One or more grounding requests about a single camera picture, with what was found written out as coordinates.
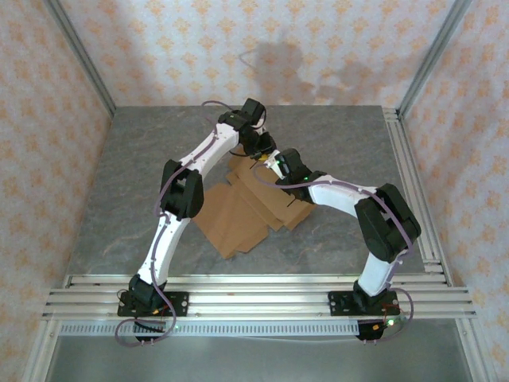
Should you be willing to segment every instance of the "patterned wallpaper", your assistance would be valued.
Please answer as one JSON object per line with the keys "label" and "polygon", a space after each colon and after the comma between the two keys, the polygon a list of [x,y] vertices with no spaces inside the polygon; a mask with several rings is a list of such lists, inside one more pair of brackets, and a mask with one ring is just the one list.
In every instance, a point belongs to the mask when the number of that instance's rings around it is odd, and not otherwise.
{"label": "patterned wallpaper", "polygon": [[61,284],[110,119],[41,0],[0,6],[0,380]]}
{"label": "patterned wallpaper", "polygon": [[453,0],[63,3],[119,106],[396,107]]}
{"label": "patterned wallpaper", "polygon": [[406,121],[450,263],[509,380],[509,7],[470,5]]}

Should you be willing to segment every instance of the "gray tabletop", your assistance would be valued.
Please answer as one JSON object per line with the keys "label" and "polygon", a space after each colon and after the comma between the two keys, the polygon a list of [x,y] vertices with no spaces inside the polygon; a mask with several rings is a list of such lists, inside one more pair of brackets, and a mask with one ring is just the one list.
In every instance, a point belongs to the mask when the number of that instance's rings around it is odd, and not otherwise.
{"label": "gray tabletop", "polygon": [[[311,170],[359,185],[401,178],[381,107],[276,106],[266,126],[278,148],[294,147]],[[141,266],[155,233],[153,204],[168,159],[179,160],[212,129],[221,107],[120,107],[113,119],[95,176],[69,274],[132,275]],[[227,182],[228,156],[204,181]],[[359,274],[367,249],[357,221],[318,207],[292,232],[270,230],[247,254],[223,259],[199,228],[184,231],[170,265],[171,275],[188,274]],[[423,271],[418,251],[399,272]]]}

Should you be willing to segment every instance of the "flattened cardboard box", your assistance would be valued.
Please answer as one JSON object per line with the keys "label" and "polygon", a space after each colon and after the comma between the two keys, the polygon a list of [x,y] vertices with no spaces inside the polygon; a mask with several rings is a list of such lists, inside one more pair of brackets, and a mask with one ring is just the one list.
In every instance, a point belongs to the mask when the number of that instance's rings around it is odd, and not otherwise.
{"label": "flattened cardboard box", "polygon": [[[290,231],[293,230],[314,210],[315,205],[305,201],[296,201],[293,196],[288,195],[281,189],[264,185],[253,175],[253,169],[251,168],[253,165],[256,165],[256,162],[250,158],[232,157],[228,162],[228,166],[233,173],[266,206],[266,209]],[[272,170],[265,167],[258,168],[257,175],[264,181],[273,184],[278,179],[278,176]]]}
{"label": "flattened cardboard box", "polygon": [[[268,235],[267,225],[279,230],[294,229],[314,209],[314,205],[260,183],[252,174],[256,162],[233,157],[227,175],[231,185],[219,183],[205,192],[204,206],[193,219],[207,239],[225,258],[235,251],[249,252]],[[277,176],[258,169],[260,177],[275,183]]]}
{"label": "flattened cardboard box", "polygon": [[248,252],[269,234],[266,222],[229,185],[219,183],[205,193],[204,205],[193,219],[225,258]]}

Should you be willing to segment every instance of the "robotic arm link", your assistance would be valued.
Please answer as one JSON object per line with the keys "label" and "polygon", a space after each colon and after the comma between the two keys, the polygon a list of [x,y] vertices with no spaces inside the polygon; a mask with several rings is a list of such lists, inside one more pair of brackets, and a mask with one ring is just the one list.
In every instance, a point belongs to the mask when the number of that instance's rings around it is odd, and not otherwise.
{"label": "robotic arm link", "polygon": [[293,194],[298,200],[327,205],[358,219],[369,250],[364,270],[354,284],[355,304],[360,310],[373,306],[387,292],[398,256],[410,250],[421,234],[401,193],[390,184],[364,187],[339,181],[321,171],[312,172],[295,149],[277,150],[263,127],[263,115],[265,107],[248,99],[241,110],[222,114],[215,130],[192,153],[179,162],[166,162],[153,243],[145,262],[131,279],[129,290],[120,298],[127,311],[150,315],[164,306],[157,289],[164,289],[178,240],[204,203],[203,178],[239,144],[251,158],[265,158],[263,166],[279,177],[275,185],[258,178],[263,183]]}

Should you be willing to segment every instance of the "purple cable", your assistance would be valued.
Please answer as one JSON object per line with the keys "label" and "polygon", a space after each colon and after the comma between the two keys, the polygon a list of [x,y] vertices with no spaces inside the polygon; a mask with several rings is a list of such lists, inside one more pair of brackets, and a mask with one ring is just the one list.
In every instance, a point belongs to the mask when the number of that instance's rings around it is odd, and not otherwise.
{"label": "purple cable", "polygon": [[[209,101],[205,101],[201,104],[201,106],[204,106],[208,103],[217,103],[219,105],[222,105],[222,106],[225,106],[227,107],[228,109],[232,110],[231,107],[229,107],[228,105],[226,105],[225,103],[222,103],[220,101],[215,101],[215,100],[209,100]],[[177,324],[177,313],[175,312],[175,308],[173,307],[173,304],[168,300],[168,298],[166,298],[165,294],[162,292],[161,288],[158,286],[157,284],[157,281],[156,281],[156,275],[155,275],[155,267],[154,267],[154,262],[155,262],[155,259],[156,259],[156,250],[157,250],[157,246],[159,245],[159,240],[161,240],[162,238],[162,235],[163,233],[165,232],[166,230],[166,227],[168,226],[169,224],[169,216],[166,215],[162,210],[161,210],[161,200],[163,198],[163,196],[165,195],[166,191],[168,190],[169,186],[172,184],[173,180],[180,174],[182,173],[182,171],[184,171],[185,169],[187,169],[192,163],[196,162],[196,160],[201,157],[203,154],[205,154],[213,145],[214,145],[214,142],[218,139],[217,137],[217,126],[215,123],[213,123],[213,121],[211,121],[209,118],[205,117],[207,121],[209,121],[210,123],[212,123],[212,125],[214,126],[214,130],[212,131],[213,133],[213,136],[212,136],[212,139],[210,140],[210,142],[206,145],[206,147],[204,149],[202,149],[202,151],[200,151],[198,154],[196,154],[189,162],[187,162],[186,164],[184,164],[178,171],[176,171],[175,173],[173,173],[168,181],[166,181],[165,185],[162,187],[161,189],[161,192],[159,193],[159,197],[157,198],[157,201],[156,201],[156,204],[153,208],[153,214],[156,216],[156,217],[164,217],[165,218],[165,225],[162,227],[161,231],[159,232],[159,235],[157,235],[157,238],[153,244],[153,249],[152,249],[152,254],[150,256],[150,277],[152,279],[152,284],[153,284],[153,288],[156,290],[157,294],[159,294],[159,296],[161,296],[162,300],[166,303],[167,307],[171,310],[172,312],[172,325],[168,328],[168,330],[166,330],[160,337],[156,338],[156,339],[151,339],[150,340],[150,343],[153,345],[154,343],[156,342],[159,342],[159,341],[162,341],[164,340],[165,338],[167,338],[169,336],[169,334],[171,333],[171,331],[173,330],[173,328],[175,327],[175,325]],[[140,318],[127,318],[126,320],[123,320],[121,321],[117,327],[115,328],[115,340],[122,346],[126,346],[128,348],[135,348],[137,346],[143,346],[145,344],[144,341],[141,341],[141,342],[125,342],[125,341],[122,341],[120,339],[120,336],[119,336],[119,330],[120,328],[122,327],[122,325],[126,324],[127,322],[137,322],[137,323],[140,323],[140,324],[160,324],[159,321],[156,321],[156,320],[145,320],[145,319],[140,319]]]}
{"label": "purple cable", "polygon": [[[403,228],[401,223],[399,223],[398,218],[389,209],[389,207],[385,204],[385,202],[380,197],[376,196],[374,193],[372,193],[370,191],[367,191],[365,189],[362,189],[362,188],[360,188],[360,187],[358,187],[356,185],[353,185],[352,183],[348,183],[347,181],[338,181],[338,180],[334,180],[334,181],[308,181],[306,183],[299,183],[298,185],[276,185],[274,183],[270,183],[268,181],[264,181],[263,179],[260,178],[260,176],[257,174],[257,169],[260,168],[260,167],[265,167],[265,166],[262,165],[262,164],[258,164],[255,167],[253,167],[253,175],[256,178],[256,180],[260,181],[264,185],[268,185],[269,187],[273,187],[275,189],[299,189],[301,187],[310,187],[311,185],[338,185],[338,186],[342,186],[342,187],[345,187],[347,189],[351,189],[353,191],[356,191],[357,193],[363,193],[364,195],[368,195],[369,197],[372,197],[382,207],[382,209],[387,213],[387,215],[389,215],[389,217],[392,219],[392,221],[394,222],[394,225],[398,229],[399,233],[401,233],[401,236],[405,240],[406,246],[408,247],[408,251],[406,253],[404,252],[401,255],[399,255],[396,258],[396,260],[398,260],[400,257],[407,256],[407,255],[409,255],[410,253],[413,252],[414,246],[412,245],[412,241],[410,240],[410,238],[406,234],[405,229]],[[390,271],[389,277],[387,278],[387,289],[388,290],[393,290],[393,291],[399,290],[403,294],[405,294],[406,297],[408,298],[408,301],[410,302],[410,316],[408,318],[408,324],[410,324],[410,322],[412,321],[412,318],[414,317],[414,301],[412,300],[412,298],[410,297],[410,294],[406,290],[403,290],[402,288],[391,288],[390,287],[390,280],[392,279],[392,276],[394,275],[394,269],[398,265],[399,265],[399,263],[396,263],[392,267],[392,269]],[[402,329],[400,329],[398,332],[394,333],[393,335],[391,335],[391,336],[389,336],[387,338],[381,338],[379,340],[374,340],[374,341],[369,341],[369,342],[373,342],[373,343],[376,344],[377,341],[387,341],[387,340],[390,340],[390,339],[394,338],[397,334],[399,334],[401,332],[402,332]]]}

